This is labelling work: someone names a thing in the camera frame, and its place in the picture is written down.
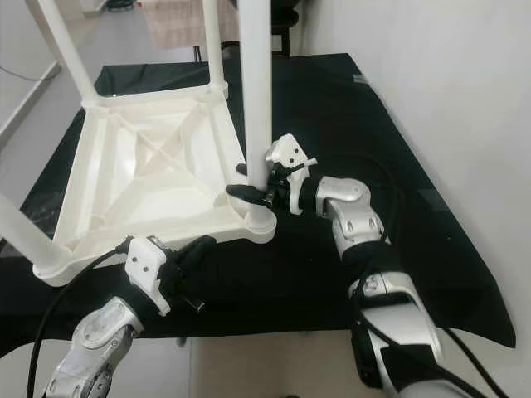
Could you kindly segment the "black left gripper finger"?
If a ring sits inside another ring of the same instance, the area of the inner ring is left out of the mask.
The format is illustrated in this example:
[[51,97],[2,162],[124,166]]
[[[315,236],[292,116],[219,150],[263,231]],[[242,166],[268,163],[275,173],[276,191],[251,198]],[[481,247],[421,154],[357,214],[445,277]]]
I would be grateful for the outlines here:
[[198,263],[202,260],[202,255],[206,250],[214,246],[217,240],[211,235],[202,235],[190,241],[181,250],[174,254],[175,263]]

